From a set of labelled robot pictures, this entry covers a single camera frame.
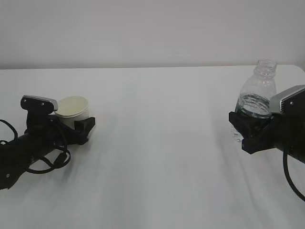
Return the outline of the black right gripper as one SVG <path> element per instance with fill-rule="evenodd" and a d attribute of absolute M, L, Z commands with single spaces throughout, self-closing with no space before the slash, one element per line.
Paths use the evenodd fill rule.
<path fill-rule="evenodd" d="M 277 148 L 305 162 L 305 118 L 303 116 L 251 117 L 229 113 L 229 122 L 242 137 L 241 149 L 249 154 Z"/>

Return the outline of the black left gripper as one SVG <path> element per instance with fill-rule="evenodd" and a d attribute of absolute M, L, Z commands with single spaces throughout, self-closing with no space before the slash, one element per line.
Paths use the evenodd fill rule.
<path fill-rule="evenodd" d="M 54 114 L 28 114 L 25 134 L 39 137 L 49 145 L 83 145 L 95 127 L 95 117 L 74 121 L 74 129 L 63 124 Z"/>

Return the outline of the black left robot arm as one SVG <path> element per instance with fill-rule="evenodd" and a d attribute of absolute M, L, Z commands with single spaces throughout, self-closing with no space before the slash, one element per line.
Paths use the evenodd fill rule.
<path fill-rule="evenodd" d="M 68 146 L 87 143 L 96 119 L 76 121 L 72 129 L 55 115 L 29 115 L 23 135 L 18 135 L 9 122 L 1 123 L 14 134 L 11 141 L 0 142 L 0 188 L 9 189 L 25 172 L 41 175 L 66 166 L 71 160 Z"/>

